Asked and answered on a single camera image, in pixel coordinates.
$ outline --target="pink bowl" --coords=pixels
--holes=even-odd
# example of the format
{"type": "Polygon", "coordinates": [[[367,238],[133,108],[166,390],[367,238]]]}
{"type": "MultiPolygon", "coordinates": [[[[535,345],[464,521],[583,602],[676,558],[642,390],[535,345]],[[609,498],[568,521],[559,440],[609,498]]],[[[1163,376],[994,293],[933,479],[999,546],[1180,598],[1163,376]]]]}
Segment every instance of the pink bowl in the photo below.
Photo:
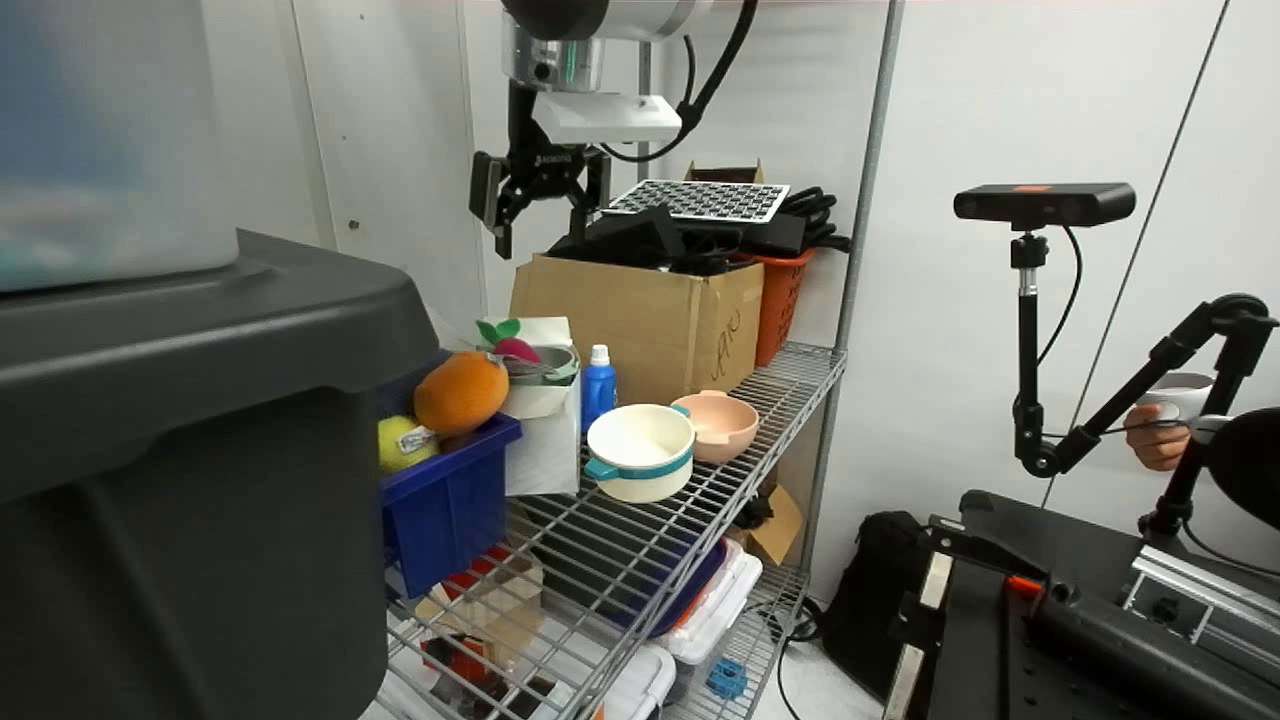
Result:
{"type": "Polygon", "coordinates": [[[693,419],[693,456],[702,463],[728,463],[736,461],[758,432],[758,412],[736,396],[722,393],[697,393],[679,396],[679,407],[687,407],[693,419]]]}

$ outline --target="orange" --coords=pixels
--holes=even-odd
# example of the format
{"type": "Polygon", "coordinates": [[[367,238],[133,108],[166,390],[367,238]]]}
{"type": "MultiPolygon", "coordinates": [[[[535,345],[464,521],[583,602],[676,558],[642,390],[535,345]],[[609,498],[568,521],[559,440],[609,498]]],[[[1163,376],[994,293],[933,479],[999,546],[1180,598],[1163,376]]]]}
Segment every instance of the orange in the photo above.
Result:
{"type": "Polygon", "coordinates": [[[487,351],[451,351],[411,393],[411,417],[435,436],[466,436],[509,399],[509,367],[487,351]]]}

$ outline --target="black bin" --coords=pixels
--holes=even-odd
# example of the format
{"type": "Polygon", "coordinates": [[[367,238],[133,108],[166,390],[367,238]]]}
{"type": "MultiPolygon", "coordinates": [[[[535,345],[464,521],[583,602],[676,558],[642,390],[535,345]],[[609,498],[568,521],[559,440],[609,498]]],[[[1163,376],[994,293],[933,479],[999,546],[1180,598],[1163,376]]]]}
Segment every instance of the black bin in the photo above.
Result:
{"type": "Polygon", "coordinates": [[[0,716],[361,716],[377,396],[431,351],[403,272],[263,238],[0,295],[0,716]]]}

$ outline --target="blue box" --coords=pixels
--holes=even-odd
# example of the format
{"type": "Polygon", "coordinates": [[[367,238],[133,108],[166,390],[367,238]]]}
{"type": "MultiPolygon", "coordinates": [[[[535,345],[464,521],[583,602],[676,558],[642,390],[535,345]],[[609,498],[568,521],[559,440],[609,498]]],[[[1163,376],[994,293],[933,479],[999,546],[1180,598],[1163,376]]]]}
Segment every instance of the blue box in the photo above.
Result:
{"type": "Polygon", "coordinates": [[[495,417],[464,443],[385,483],[389,565],[398,565],[408,598],[427,598],[431,586],[504,542],[504,461],[515,440],[518,424],[495,417]]]}

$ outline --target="floor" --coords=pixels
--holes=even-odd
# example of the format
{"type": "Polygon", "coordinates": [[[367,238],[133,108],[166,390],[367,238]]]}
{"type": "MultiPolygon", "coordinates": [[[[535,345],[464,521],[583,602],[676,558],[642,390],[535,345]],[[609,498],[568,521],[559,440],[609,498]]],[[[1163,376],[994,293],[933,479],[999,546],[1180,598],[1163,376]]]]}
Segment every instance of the floor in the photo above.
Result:
{"type": "MultiPolygon", "coordinates": [[[[782,656],[782,688],[798,720],[875,720],[879,704],[854,688],[815,643],[790,643],[782,656]]],[[[767,679],[755,720],[794,720],[767,679]]]]}

